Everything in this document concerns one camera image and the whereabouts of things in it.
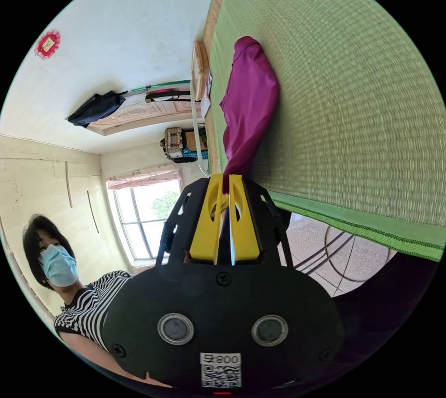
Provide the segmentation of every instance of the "black and white striped shirt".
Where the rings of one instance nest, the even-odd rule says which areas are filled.
[[[107,350],[101,337],[102,325],[110,303],[130,278],[125,271],[113,271],[79,290],[70,305],[60,307],[62,313],[54,318],[57,334],[80,334]]]

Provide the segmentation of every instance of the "tiled floor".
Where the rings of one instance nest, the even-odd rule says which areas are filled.
[[[293,214],[287,231],[289,246],[295,264],[301,263],[322,249],[341,231],[319,221]],[[314,256],[299,269],[309,271],[331,255],[350,234],[342,235],[331,246],[327,253]],[[353,237],[332,258],[310,274],[331,296],[338,296],[357,288],[361,283],[376,274],[395,254],[387,248],[371,241]]]

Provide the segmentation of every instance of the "black device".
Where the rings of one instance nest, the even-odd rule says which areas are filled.
[[[230,176],[230,228],[222,231],[230,234],[220,234],[224,182],[218,174],[183,190],[156,265],[116,295],[103,341],[125,371],[149,372],[195,396],[243,396],[317,379],[344,338],[335,303],[293,267],[280,214],[258,184]]]

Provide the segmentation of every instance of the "red decoration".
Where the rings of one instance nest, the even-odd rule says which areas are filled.
[[[58,49],[60,34],[57,31],[47,32],[37,43],[34,53],[41,59],[49,59]]]

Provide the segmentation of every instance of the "screw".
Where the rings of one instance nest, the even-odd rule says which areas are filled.
[[[125,350],[119,344],[113,344],[111,350],[118,358],[125,358]]]
[[[319,355],[319,360],[321,362],[327,362],[331,358],[332,354],[333,350],[331,348],[327,348]]]
[[[231,283],[231,276],[227,272],[221,272],[217,275],[216,280],[220,286],[227,286]]]

